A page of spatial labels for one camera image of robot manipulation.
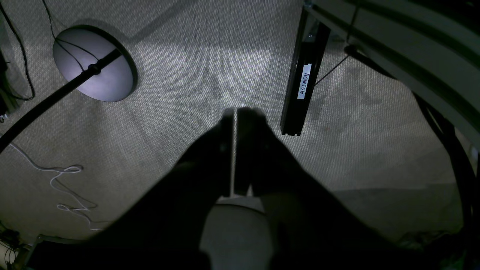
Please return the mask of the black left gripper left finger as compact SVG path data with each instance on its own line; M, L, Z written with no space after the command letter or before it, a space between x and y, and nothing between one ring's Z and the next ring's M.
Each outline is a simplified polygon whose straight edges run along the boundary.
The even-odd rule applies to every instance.
M173 168L86 247L88 270L210 270L200 250L206 218L230 191L234 110L195 140Z

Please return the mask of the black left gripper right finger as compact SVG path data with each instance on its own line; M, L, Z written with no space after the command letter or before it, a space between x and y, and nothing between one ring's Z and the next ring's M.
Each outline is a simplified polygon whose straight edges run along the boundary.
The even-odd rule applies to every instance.
M384 239L314 179L259 109L238 109L235 191L260 198L271 270L419 270L420 255Z

